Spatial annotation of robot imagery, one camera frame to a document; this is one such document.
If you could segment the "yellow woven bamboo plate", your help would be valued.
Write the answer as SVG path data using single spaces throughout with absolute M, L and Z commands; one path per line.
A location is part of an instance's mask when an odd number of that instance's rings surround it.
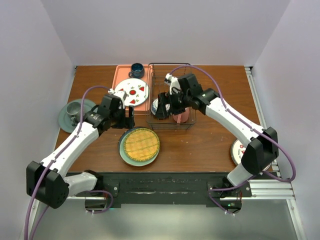
M 160 151 L 157 134 L 148 128 L 135 128 L 124 138 L 124 152 L 135 162 L 146 162 L 156 157 Z

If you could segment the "light green flower plate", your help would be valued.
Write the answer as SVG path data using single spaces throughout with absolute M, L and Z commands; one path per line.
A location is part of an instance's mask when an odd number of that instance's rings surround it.
M 145 162 L 133 161 L 126 155 L 126 153 L 121 154 L 120 157 L 127 165 L 130 165 L 133 167 L 144 167 L 146 165 L 151 164 L 157 158 L 158 154 L 156 155 L 156 157 L 152 158 L 151 160 L 145 161 Z

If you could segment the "blue white porcelain bowl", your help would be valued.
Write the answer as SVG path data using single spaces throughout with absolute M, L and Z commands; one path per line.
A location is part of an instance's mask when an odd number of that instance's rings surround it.
M 156 116 L 156 112 L 158 110 L 158 99 L 154 99 L 151 105 L 151 113 Z M 165 105 L 166 111 L 168 112 L 170 110 L 170 104 Z

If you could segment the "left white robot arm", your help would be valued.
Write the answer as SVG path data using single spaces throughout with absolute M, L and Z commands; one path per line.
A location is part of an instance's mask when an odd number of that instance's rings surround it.
M 67 172 L 81 153 L 103 132 L 110 128 L 132 129 L 134 108 L 126 112 L 124 90 L 105 94 L 97 111 L 82 116 L 70 136 L 49 156 L 40 162 L 32 161 L 26 168 L 26 192 L 29 196 L 59 208 L 67 197 L 88 192 L 99 196 L 104 190 L 103 177 L 92 170 L 67 176 Z

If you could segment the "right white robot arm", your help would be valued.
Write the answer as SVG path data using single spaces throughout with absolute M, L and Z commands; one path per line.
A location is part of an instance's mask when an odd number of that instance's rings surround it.
M 248 120 L 212 88 L 202 89 L 195 74 L 174 77 L 168 73 L 164 82 L 169 85 L 169 91 L 158 94 L 157 118 L 179 115 L 192 108 L 220 123 L 244 146 L 240 163 L 228 173 L 222 185 L 227 196 L 235 196 L 241 190 L 240 184 L 264 171 L 278 157 L 277 132 Z

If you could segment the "pink ceramic mug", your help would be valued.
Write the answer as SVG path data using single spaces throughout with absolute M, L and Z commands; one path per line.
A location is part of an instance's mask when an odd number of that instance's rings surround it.
M 187 107 L 185 108 L 184 112 L 177 115 L 173 115 L 173 119 L 177 124 L 185 123 L 189 119 L 189 114 L 190 109 Z

